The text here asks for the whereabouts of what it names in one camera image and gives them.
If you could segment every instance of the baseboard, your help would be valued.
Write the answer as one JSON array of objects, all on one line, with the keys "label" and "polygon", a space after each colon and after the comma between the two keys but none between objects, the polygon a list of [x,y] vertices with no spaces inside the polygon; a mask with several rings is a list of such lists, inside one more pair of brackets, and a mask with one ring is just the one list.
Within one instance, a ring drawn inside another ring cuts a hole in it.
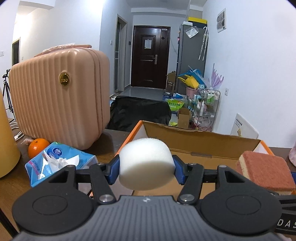
[{"label": "baseboard", "polygon": [[127,88],[130,88],[131,84],[127,85],[126,87],[124,87],[124,90],[126,90]]}]

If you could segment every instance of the sponge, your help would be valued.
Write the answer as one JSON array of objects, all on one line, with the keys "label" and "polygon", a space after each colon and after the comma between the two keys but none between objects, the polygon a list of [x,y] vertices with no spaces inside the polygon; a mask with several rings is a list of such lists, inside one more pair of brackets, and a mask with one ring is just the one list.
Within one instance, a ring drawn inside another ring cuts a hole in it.
[{"label": "sponge", "polygon": [[126,144],[119,153],[120,183],[131,190],[161,187],[174,178],[175,164],[167,145],[154,138]]},{"label": "sponge", "polygon": [[295,182],[285,160],[279,156],[245,151],[237,162],[236,171],[258,186],[289,195]]}]

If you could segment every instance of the white router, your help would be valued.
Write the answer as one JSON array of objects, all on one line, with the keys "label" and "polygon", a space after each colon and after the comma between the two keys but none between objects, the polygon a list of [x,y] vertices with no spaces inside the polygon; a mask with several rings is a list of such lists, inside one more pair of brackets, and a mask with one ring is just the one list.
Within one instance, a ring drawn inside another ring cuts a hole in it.
[{"label": "white router", "polygon": [[259,132],[240,114],[237,113],[230,135],[257,139]]}]

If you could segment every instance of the refrigerator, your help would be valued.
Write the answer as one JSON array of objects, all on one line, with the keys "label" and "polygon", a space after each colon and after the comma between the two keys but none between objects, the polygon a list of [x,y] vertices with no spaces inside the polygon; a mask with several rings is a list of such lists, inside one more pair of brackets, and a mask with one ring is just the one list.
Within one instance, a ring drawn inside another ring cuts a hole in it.
[{"label": "refrigerator", "polygon": [[[205,29],[198,28],[199,32],[192,38],[189,38],[186,32],[190,28],[191,26],[188,25],[181,25],[180,27],[180,40],[176,71],[177,76],[190,70],[188,66],[190,66],[192,69],[199,69],[202,76],[204,76],[207,52],[205,53],[204,60],[202,60],[204,49],[202,50],[200,60],[198,60],[198,57],[200,55],[200,49],[202,47],[202,40]],[[176,80],[175,92],[186,95],[186,85],[181,80],[179,80],[178,77]]]}]

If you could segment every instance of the suitcase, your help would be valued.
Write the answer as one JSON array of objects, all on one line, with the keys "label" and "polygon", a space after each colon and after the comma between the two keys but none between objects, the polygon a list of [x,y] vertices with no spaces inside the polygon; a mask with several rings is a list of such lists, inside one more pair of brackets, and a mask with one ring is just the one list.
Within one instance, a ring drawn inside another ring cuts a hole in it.
[{"label": "suitcase", "polygon": [[109,59],[91,46],[46,50],[12,66],[9,84],[26,136],[84,150],[109,122]]}]

